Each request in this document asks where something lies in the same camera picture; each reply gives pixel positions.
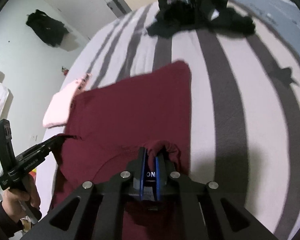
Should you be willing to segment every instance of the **black clothing on floor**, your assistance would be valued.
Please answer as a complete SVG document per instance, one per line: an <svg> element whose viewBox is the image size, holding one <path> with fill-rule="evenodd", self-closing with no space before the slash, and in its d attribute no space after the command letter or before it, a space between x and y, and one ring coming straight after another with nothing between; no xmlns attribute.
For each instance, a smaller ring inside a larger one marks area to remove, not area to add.
<svg viewBox="0 0 300 240"><path fill-rule="evenodd" d="M52 19L38 9L28 16L26 25L30 26L44 43L53 47L60 45L63 36L69 33L62 22Z"/></svg>
<svg viewBox="0 0 300 240"><path fill-rule="evenodd" d="M0 202L0 240L8 240L14 233L23 229L21 220L15 223L4 211Z"/></svg>
<svg viewBox="0 0 300 240"><path fill-rule="evenodd" d="M179 31L208 28L243 35L255 33L249 16L227 8L228 0L158 0L160 11L148 30L149 36L170 38Z"/></svg>

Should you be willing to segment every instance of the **maroon fabric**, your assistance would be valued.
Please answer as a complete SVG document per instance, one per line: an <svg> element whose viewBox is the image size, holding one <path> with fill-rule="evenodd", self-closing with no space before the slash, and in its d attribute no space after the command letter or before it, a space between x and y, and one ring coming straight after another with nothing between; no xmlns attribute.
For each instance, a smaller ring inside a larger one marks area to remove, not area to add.
<svg viewBox="0 0 300 240"><path fill-rule="evenodd" d="M51 207L84 181L100 183L124 171L140 146L149 149L151 169L165 147L177 169L188 174L190 102L190 70L182 61L76 96L65 133L77 138L67 139L61 154L55 154L59 170ZM174 225L164 223L173 221L172 212L145 213L152 217L147 225L134 219L137 213L124 213L123 240L172 236ZM164 230L158 230L159 221Z"/></svg>

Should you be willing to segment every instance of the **silver screw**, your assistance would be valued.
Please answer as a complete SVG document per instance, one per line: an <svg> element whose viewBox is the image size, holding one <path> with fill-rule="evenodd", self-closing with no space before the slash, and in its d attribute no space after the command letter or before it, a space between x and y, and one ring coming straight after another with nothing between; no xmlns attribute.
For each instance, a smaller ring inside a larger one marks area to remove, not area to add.
<svg viewBox="0 0 300 240"><path fill-rule="evenodd" d="M219 187L219 184L216 183L215 181L211 181L209 182L209 188L212 188L212 189L217 189Z"/></svg>
<svg viewBox="0 0 300 240"><path fill-rule="evenodd" d="M173 171L170 173L170 177L174 178L174 179L177 179L180 177L180 173L177 172L177 171Z"/></svg>
<svg viewBox="0 0 300 240"><path fill-rule="evenodd" d="M121 172L120 176L123 177L123 178L128 178L128 177L130 177L130 172L123 171L123 172Z"/></svg>
<svg viewBox="0 0 300 240"><path fill-rule="evenodd" d="M83 188L91 188L92 187L92 182L91 181L86 181L82 184Z"/></svg>

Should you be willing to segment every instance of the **folded pink garment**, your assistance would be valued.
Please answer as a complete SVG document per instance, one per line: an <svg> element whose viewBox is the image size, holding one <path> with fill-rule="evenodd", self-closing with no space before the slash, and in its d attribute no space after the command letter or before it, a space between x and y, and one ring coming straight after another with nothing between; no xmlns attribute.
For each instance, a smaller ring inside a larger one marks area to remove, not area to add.
<svg viewBox="0 0 300 240"><path fill-rule="evenodd" d="M43 117L42 125L50 128L57 125L66 124L69 117L70 107L73 98L84 91L84 88L91 74L86 74L81 79L76 79L60 92L56 93Z"/></svg>

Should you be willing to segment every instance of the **cabinet door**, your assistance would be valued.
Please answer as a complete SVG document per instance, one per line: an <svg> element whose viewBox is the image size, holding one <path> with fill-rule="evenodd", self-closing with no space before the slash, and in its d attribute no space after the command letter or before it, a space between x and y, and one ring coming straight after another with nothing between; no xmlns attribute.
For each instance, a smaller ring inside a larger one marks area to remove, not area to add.
<svg viewBox="0 0 300 240"><path fill-rule="evenodd" d="M95 33L116 19L105 0L47 0L66 21L83 36L92 39Z"/></svg>

